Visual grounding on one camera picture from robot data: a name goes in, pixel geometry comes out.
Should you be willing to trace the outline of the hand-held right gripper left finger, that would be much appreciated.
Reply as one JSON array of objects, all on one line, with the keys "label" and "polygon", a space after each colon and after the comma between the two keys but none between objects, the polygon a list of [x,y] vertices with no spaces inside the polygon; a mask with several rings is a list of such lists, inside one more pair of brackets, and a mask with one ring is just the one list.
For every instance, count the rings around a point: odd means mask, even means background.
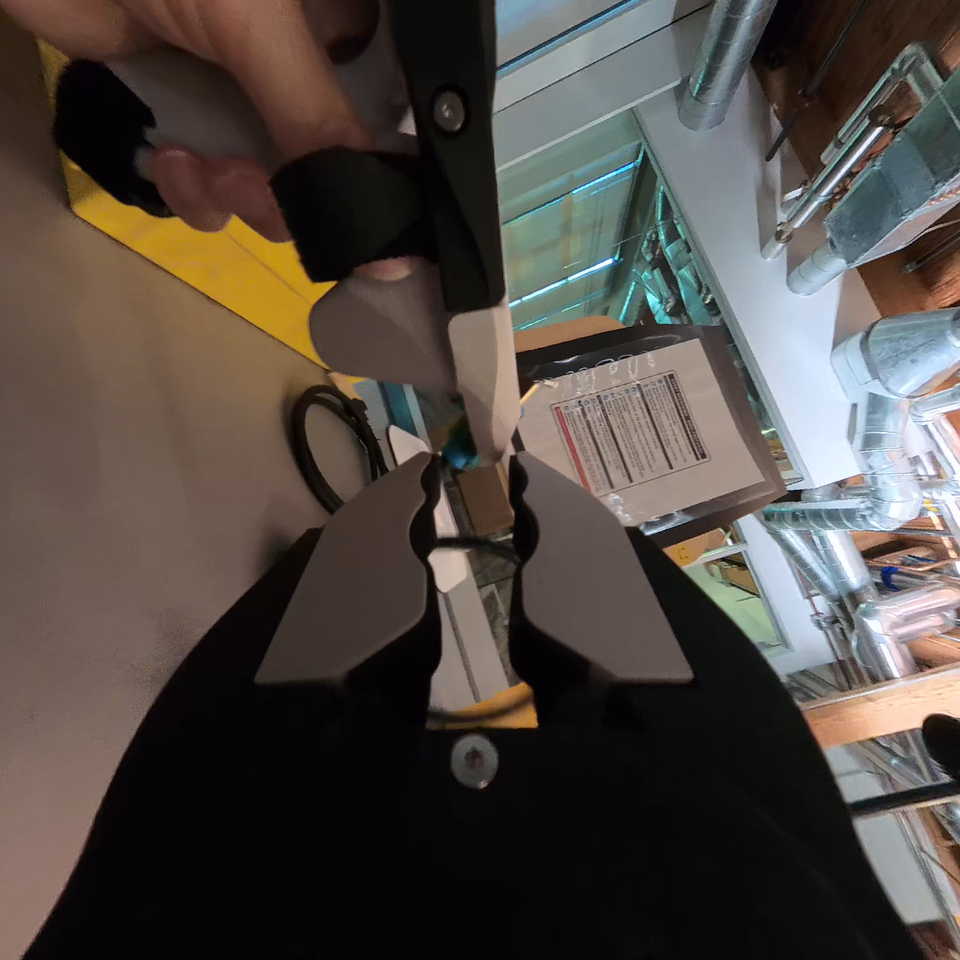
[{"label": "hand-held right gripper left finger", "polygon": [[336,683],[400,640],[436,603],[438,457],[427,452],[367,486],[319,539],[255,674],[259,686]]}]

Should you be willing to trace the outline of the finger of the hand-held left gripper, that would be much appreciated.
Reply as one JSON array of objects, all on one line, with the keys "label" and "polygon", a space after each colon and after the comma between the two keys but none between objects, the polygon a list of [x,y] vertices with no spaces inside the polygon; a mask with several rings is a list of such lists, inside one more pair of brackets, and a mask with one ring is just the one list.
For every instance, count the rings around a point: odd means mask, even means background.
[{"label": "finger of the hand-held left gripper", "polygon": [[500,462],[512,449],[522,416],[509,304],[455,315],[447,331],[457,390],[479,459]]}]

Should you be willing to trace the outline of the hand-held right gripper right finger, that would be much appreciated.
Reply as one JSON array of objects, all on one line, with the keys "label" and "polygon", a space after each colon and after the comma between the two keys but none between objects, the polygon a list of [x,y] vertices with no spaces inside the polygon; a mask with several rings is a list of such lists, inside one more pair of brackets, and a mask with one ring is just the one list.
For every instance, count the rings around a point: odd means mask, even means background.
[{"label": "hand-held right gripper right finger", "polygon": [[693,670],[626,529],[530,452],[510,459],[523,621],[619,682],[685,686]]}]

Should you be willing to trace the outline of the person's left hand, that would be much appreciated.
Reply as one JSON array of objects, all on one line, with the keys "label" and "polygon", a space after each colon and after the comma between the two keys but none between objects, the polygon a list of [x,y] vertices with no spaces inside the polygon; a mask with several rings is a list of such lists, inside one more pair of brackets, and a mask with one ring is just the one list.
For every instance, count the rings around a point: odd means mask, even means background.
[{"label": "person's left hand", "polygon": [[[30,34],[73,58],[106,62],[164,45],[227,71],[256,107],[283,161],[318,150],[375,148],[335,68],[359,54],[380,18],[375,1],[3,1]],[[291,236],[270,174],[240,157],[155,147],[149,178],[194,230],[232,218],[273,243]]]}]

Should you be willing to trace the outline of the glass partition window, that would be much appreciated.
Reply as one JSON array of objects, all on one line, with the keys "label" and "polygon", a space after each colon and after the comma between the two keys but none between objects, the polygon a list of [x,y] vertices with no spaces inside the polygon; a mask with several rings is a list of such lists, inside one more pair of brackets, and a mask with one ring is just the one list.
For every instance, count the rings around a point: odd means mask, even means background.
[{"label": "glass partition window", "polygon": [[513,331],[689,323],[641,105],[690,72],[712,2],[497,2],[494,145]]}]

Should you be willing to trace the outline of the cardboard box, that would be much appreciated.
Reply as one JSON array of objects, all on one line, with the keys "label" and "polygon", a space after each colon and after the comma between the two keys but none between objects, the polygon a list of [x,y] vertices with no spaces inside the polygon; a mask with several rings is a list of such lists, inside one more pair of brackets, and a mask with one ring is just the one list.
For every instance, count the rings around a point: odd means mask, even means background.
[{"label": "cardboard box", "polygon": [[457,475],[462,504],[476,536],[488,537],[511,529],[514,511],[504,462],[479,465]]}]

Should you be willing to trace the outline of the instruction sign stand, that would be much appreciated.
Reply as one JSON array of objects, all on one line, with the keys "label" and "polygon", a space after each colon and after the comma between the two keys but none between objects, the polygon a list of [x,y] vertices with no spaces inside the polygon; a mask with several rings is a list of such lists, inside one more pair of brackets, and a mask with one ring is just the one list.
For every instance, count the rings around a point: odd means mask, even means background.
[{"label": "instruction sign stand", "polygon": [[515,334],[522,448],[675,546],[786,494],[776,429],[725,325],[607,317]]}]

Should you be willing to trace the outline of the wooden beam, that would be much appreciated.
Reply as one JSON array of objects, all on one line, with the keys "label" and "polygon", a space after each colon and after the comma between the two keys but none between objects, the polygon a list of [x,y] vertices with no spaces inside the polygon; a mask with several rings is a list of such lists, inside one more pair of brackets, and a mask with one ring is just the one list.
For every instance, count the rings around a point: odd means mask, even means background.
[{"label": "wooden beam", "polygon": [[932,714],[959,716],[959,665],[805,702],[799,711],[822,749],[916,730]]}]

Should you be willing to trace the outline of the silver pipe cluster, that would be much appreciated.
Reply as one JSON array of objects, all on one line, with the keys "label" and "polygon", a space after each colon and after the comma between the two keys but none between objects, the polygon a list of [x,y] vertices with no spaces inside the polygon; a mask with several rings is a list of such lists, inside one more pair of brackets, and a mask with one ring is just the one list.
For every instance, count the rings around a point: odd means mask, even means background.
[{"label": "silver pipe cluster", "polygon": [[920,515],[910,408],[958,371],[958,332],[953,307],[881,318],[835,345],[830,362],[850,403],[847,438],[862,483],[852,496],[825,486],[762,510],[779,547],[843,618],[854,659],[873,683],[913,674],[906,644],[958,607],[938,599],[935,585],[906,590],[902,602],[882,597],[852,537],[890,533]]}]

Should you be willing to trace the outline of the round silver ventilation duct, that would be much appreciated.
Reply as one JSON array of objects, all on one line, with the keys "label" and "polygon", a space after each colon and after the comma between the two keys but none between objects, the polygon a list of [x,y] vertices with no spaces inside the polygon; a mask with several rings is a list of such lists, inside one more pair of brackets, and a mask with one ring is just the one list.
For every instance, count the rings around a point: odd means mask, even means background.
[{"label": "round silver ventilation duct", "polygon": [[716,1],[680,98],[679,122],[690,132],[726,117],[777,1]]}]

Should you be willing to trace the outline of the rectangular silver ventilation duct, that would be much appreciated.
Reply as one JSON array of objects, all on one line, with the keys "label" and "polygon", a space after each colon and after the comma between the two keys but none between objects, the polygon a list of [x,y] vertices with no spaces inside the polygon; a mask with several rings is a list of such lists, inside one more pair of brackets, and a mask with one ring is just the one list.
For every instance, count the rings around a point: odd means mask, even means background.
[{"label": "rectangular silver ventilation duct", "polygon": [[821,154],[822,168],[776,226],[761,256],[773,260],[860,162],[866,165],[824,216],[824,240],[787,276],[809,296],[899,251],[958,204],[959,75],[921,42],[908,44]]}]

